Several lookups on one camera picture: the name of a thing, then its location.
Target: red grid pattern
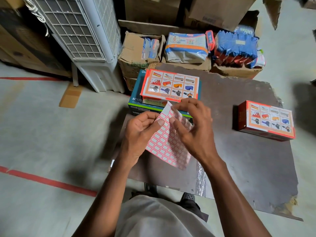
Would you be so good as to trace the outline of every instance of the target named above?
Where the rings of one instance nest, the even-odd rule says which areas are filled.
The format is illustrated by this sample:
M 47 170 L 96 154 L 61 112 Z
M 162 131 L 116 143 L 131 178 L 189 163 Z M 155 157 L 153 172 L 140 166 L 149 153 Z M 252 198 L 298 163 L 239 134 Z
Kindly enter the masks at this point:
M 186 118 L 183 118 L 180 112 L 173 111 L 171 103 L 168 102 L 157 118 L 164 119 L 165 124 L 150 139 L 146 150 L 172 166 L 185 169 L 191 154 L 180 141 L 175 129 L 169 124 L 169 118 L 171 117 L 176 117 L 188 130 L 191 130 L 192 124 Z

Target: hand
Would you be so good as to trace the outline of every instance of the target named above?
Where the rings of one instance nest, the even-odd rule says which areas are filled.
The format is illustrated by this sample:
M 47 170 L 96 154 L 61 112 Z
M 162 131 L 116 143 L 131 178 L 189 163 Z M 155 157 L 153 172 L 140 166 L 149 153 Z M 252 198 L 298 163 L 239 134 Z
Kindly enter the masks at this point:
M 121 145 L 119 160 L 132 168 L 144 152 L 151 137 L 163 126 L 165 121 L 156 118 L 156 112 L 146 111 L 128 121 Z
M 194 126 L 190 131 L 176 118 L 169 119 L 189 153 L 201 164 L 220 159 L 214 142 L 211 109 L 203 102 L 193 98 L 182 99 L 172 108 L 188 111 L 193 117 Z

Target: white diaper package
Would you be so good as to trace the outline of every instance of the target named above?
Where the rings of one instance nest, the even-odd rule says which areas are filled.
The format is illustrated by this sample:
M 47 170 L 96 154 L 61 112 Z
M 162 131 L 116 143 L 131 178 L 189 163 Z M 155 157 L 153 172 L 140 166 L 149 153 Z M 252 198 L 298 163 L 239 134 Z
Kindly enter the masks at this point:
M 170 32 L 165 54 L 168 62 L 203 63 L 208 55 L 205 34 Z

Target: red floor line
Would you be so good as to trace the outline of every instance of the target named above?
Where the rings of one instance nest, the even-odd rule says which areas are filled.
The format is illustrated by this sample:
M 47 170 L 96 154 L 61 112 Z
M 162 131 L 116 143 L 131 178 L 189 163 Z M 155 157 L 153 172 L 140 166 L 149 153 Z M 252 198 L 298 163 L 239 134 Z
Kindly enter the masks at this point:
M 0 79 L 6 80 L 53 80 L 53 81 L 63 81 L 55 77 L 0 77 Z
M 52 179 L 47 179 L 38 175 L 33 175 L 33 174 L 29 174 L 29 173 L 25 173 L 22 171 L 17 171 L 17 170 L 9 170 L 6 167 L 0 166 L 0 172 L 2 173 L 6 173 L 9 175 L 13 175 L 19 178 L 23 178 L 23 179 L 28 179 L 31 181 L 35 181 L 38 183 L 42 183 L 42 184 L 46 184 L 46 185 L 50 185 L 56 188 L 60 188 L 60 189 L 64 189 L 67 191 L 72 191 L 72 192 L 76 192 L 79 194 L 83 194 L 83 195 L 88 195 L 88 196 L 92 196 L 92 197 L 96 197 L 97 196 L 97 192 L 96 191 L 92 191 L 92 190 L 88 190 L 82 187 L 78 187 L 78 186 L 74 186 L 72 184 L 67 184 L 67 183 L 63 183 L 60 181 L 56 181 L 56 180 L 52 180 Z

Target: small white label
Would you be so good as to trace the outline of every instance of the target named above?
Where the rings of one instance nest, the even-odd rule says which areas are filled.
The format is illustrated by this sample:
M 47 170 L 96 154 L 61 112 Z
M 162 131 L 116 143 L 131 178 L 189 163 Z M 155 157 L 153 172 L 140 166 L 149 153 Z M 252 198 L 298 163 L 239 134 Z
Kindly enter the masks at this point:
M 236 40 L 236 44 L 246 45 L 246 42 L 245 41 L 241 41 L 241 40 Z

